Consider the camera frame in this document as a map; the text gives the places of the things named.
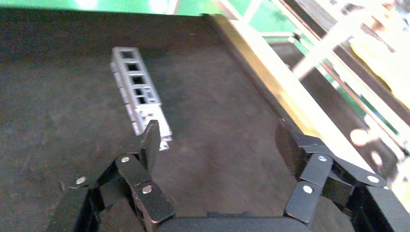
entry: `green floor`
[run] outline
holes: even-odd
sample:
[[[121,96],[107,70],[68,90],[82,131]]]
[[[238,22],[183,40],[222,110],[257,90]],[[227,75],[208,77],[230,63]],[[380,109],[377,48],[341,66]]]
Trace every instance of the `green floor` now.
[[[260,1],[255,14],[250,18],[249,24],[259,32],[295,31],[296,26],[269,0]],[[82,11],[108,11],[128,13],[166,14],[174,0],[0,0],[0,7],[16,8],[47,8],[47,9],[71,9]],[[252,0],[229,0],[236,10],[243,16],[250,8]],[[200,15],[222,14],[213,0],[180,0],[176,11],[177,15]],[[304,47],[296,43],[296,46],[306,52]],[[339,93],[359,112],[365,116],[365,112],[351,99],[343,89],[337,89]],[[395,129],[381,119],[394,131]]]

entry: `rectangular cutout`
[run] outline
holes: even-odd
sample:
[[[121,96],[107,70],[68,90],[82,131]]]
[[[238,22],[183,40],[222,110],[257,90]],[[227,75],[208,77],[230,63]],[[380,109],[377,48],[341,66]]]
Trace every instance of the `rectangular cutout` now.
[[[140,71],[137,63],[127,63],[128,71]]]
[[[138,98],[138,101],[140,102],[140,104],[145,104],[145,103],[146,103],[144,97],[139,97],[139,98]]]
[[[140,88],[136,88],[136,89],[134,89],[134,91],[135,91],[136,95],[142,95],[142,92],[141,92]]]
[[[123,59],[131,59],[134,58],[134,56],[132,55],[132,52],[121,52],[122,58]]]
[[[142,76],[131,76],[132,82],[134,85],[142,85],[145,84],[145,81]]]

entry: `black surface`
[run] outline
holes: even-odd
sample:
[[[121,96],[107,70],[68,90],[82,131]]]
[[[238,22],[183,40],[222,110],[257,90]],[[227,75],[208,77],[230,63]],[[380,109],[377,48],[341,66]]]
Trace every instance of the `black surface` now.
[[[152,190],[148,194],[143,193],[144,187],[151,186]],[[140,209],[144,214],[144,220],[149,220],[146,225],[164,222],[167,218],[175,215],[172,203],[166,199],[161,188],[152,181],[148,181],[134,187],[134,199],[138,199],[143,205]]]
[[[362,210],[375,231],[409,231],[410,216],[391,190],[368,186],[366,194]],[[357,224],[358,228],[363,226],[360,222]]]
[[[180,217],[166,222],[159,232],[309,232],[301,222],[290,218]]]
[[[138,154],[140,162],[148,172],[155,167],[155,159],[159,153],[161,145],[161,132],[157,121],[150,121],[144,132],[144,139],[141,142],[141,150]]]
[[[122,158],[128,157],[130,160],[122,162]],[[133,155],[122,155],[115,161],[118,173],[127,181],[128,185],[135,187],[148,180],[151,176],[148,171],[142,166],[141,162]]]
[[[319,36],[323,37],[336,24],[315,0],[283,0]],[[366,26],[362,29],[376,38]],[[336,55],[368,85],[407,125],[410,125],[410,110],[398,101],[384,83],[352,50],[348,42],[334,49]]]
[[[55,217],[51,219],[47,231],[79,231],[85,227],[84,223],[79,222],[79,216],[84,215],[84,217],[90,218],[91,208],[87,188],[67,191],[61,200],[60,207],[55,211]]]
[[[175,202],[177,215],[282,215],[295,180],[273,141],[278,118],[204,18],[5,12],[0,231],[44,231],[69,182],[138,151],[109,67],[114,46],[140,49],[174,132],[152,176]],[[59,22],[4,22],[9,16]],[[117,212],[104,230],[129,231],[129,211]],[[313,230],[352,227],[323,200]]]
[[[324,157],[326,160],[319,160],[319,157]],[[300,179],[324,187],[327,176],[332,169],[333,159],[324,154],[312,154],[305,169],[300,175]]]
[[[294,44],[280,44],[272,46],[272,48],[291,68],[303,57],[302,52]],[[378,139],[364,146],[356,146],[351,141],[350,133],[352,130],[368,130],[369,127],[363,117],[317,69],[313,69],[301,83],[376,174],[385,179],[395,175],[397,157],[382,140]],[[371,156],[372,151],[376,151],[380,155],[382,166],[378,166],[374,162]]]
[[[144,228],[132,211],[128,200],[123,198],[107,212],[100,224],[101,232],[143,232]]]
[[[310,187],[312,192],[305,192],[304,187]],[[286,204],[285,214],[309,225],[315,215],[321,192],[322,188],[317,185],[306,181],[298,182]]]
[[[345,207],[354,188],[353,185],[340,179],[336,170],[331,170],[326,180],[326,184],[323,187],[322,196]]]

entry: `white metal bar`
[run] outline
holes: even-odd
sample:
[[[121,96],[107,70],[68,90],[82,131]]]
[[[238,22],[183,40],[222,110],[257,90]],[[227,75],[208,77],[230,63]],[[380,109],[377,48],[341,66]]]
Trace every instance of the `white metal bar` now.
[[[340,21],[293,68],[293,73],[297,76],[297,79],[303,79],[316,65],[330,56],[333,48],[337,45],[352,35],[363,33],[360,25],[367,16],[369,16],[368,12],[361,10],[341,17]]]
[[[307,49],[310,50],[312,49],[311,46],[306,43],[306,41],[304,41],[303,39],[300,39],[300,43]],[[326,70],[326,72],[328,74],[330,74],[334,80],[339,84],[340,87],[342,87],[342,89],[344,89],[349,96],[352,97],[352,99],[359,105],[359,107],[366,112],[366,114],[368,114],[373,120],[374,122],[379,126],[379,128],[381,129],[381,131],[383,131],[384,133],[386,133],[388,135],[388,137],[390,137],[390,139],[394,142],[394,144],[396,146],[398,146],[400,149],[404,149],[404,144],[403,141],[400,141],[400,139],[393,133],[393,131],[388,128],[386,126],[386,124],[384,122],[382,122],[379,117],[377,117],[376,114],[373,113],[373,111],[371,111],[368,106],[366,106],[362,100],[360,98],[358,98],[356,96],[356,94],[354,93],[353,90],[351,90],[342,80],[341,78],[335,74],[333,72],[333,70],[330,68],[330,66],[328,64],[326,64],[325,62],[321,62],[322,67]]]
[[[172,140],[172,132],[162,112],[160,98],[138,49],[135,47],[114,47],[111,69],[135,134],[142,134],[150,120],[158,120],[161,134],[160,150],[168,149],[167,142]]]
[[[255,15],[256,11],[259,9],[261,4],[262,4],[262,0],[252,0],[250,2],[243,16],[243,20],[246,23],[249,23],[252,20],[253,16]]]
[[[311,129],[314,128],[335,155],[373,172],[300,82],[296,78],[291,78],[294,76],[293,73],[259,33],[240,21],[231,21],[231,23],[251,47],[260,62],[275,77],[275,80],[261,80],[266,85],[268,84],[267,87],[270,88],[269,90],[279,102],[286,104],[285,110],[294,112],[301,123],[310,125]]]
[[[319,36],[313,30],[302,23],[302,20],[292,9],[281,0],[271,0],[284,15],[286,15],[301,32],[313,43],[319,42]],[[400,136],[410,138],[410,127],[370,88],[360,79],[355,72],[353,72],[340,58],[332,51],[328,60],[335,66],[341,69],[346,69],[350,75],[344,75],[343,79],[348,85],[362,86],[360,94],[362,94],[372,104],[377,111],[399,132]]]

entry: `metal rod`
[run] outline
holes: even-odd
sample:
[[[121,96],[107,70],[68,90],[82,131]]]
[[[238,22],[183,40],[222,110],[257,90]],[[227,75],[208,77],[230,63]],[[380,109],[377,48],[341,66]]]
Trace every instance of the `metal rod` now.
[[[267,42],[269,45],[277,45],[277,44],[294,44],[295,42],[294,37],[289,37],[287,40],[278,40],[278,41],[271,41]]]
[[[327,32],[308,54],[293,68],[292,72],[298,80],[302,80],[315,66],[331,55],[332,50],[352,35],[363,33],[360,29],[363,18],[368,16],[365,10],[346,15]]]
[[[249,23],[261,4],[262,0],[252,0],[244,13],[243,20]]]
[[[260,35],[264,38],[276,38],[276,37],[293,37],[292,32],[262,32]]]
[[[311,46],[306,43],[303,39],[300,39],[299,42],[307,49],[310,50]],[[400,143],[397,138],[397,136],[391,131],[390,128],[386,126],[384,122],[380,120],[379,117],[373,111],[371,111],[367,105],[365,105],[362,100],[356,96],[356,94],[340,79],[340,77],[333,72],[332,68],[324,61],[320,63],[320,65],[331,75],[331,77],[344,89],[349,96],[352,97],[352,99],[359,105],[359,107],[366,113],[368,114],[376,123],[377,125],[393,140],[394,144],[396,144],[400,149],[405,149],[403,144]]]
[[[313,43],[317,44],[320,37],[310,28],[303,20],[297,15],[297,13],[283,0],[270,0],[274,3],[278,9],[290,19],[297,28]],[[340,58],[332,51],[328,59],[333,64],[338,64],[341,67],[347,69],[357,80],[361,79],[354,73]],[[368,92],[363,93],[365,97],[370,101],[370,103],[375,106],[378,111],[394,126],[394,128],[403,136],[410,135],[410,127],[388,106],[383,102],[380,97],[375,94],[366,84],[363,83],[364,88]]]

